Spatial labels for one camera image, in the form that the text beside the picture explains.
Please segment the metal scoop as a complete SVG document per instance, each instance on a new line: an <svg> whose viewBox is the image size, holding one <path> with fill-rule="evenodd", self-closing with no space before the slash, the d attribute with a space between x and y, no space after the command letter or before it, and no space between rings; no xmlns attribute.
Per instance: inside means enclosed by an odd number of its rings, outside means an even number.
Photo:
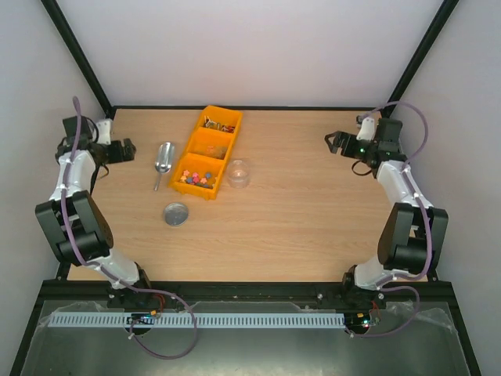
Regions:
<svg viewBox="0 0 501 376"><path fill-rule="evenodd" d="M166 142L160 145L157 152L157 159L154 164L157 171L157 179L154 186L155 191L158 191L162 176L171 171L174 156L175 145L173 143Z"/></svg>

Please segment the orange three-compartment bin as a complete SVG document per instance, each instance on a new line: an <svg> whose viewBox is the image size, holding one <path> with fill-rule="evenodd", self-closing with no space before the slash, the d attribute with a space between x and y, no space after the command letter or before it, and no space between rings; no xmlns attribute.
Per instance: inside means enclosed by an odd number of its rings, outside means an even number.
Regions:
<svg viewBox="0 0 501 376"><path fill-rule="evenodd" d="M222 183L243 113L207 106L198 117L168 186L181 194L214 200Z"/></svg>

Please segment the clear plastic jar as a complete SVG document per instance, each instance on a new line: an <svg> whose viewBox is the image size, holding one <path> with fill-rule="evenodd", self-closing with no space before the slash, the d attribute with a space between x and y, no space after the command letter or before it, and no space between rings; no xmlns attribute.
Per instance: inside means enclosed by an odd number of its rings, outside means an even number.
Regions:
<svg viewBox="0 0 501 376"><path fill-rule="evenodd" d="M243 189L250 182L250 169L243 160L230 161L226 175L229 186L235 189Z"/></svg>

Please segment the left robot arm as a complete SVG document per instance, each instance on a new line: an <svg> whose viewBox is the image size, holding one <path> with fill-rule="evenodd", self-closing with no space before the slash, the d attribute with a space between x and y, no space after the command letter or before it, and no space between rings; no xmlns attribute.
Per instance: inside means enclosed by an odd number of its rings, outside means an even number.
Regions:
<svg viewBox="0 0 501 376"><path fill-rule="evenodd" d="M99 170L133 161L130 139L112 140L109 118L63 119L66 135L56 149L59 176L49 200L35 216L57 260L84 266L108 279L110 301L116 306L144 308L152 301L144 270L114 247L108 222L92 198Z"/></svg>

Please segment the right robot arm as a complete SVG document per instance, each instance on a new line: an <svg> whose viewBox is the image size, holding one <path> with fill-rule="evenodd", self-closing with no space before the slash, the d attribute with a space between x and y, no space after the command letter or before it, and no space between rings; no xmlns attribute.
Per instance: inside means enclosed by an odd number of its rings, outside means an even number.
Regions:
<svg viewBox="0 0 501 376"><path fill-rule="evenodd" d="M449 216L423 195L413 178L400 146L402 127L398 120L365 117L358 133L336 131L324 138L331 153L366 165L392 205L376 255L343 275L341 297L352 307L376 298L394 280L424 278L442 252Z"/></svg>

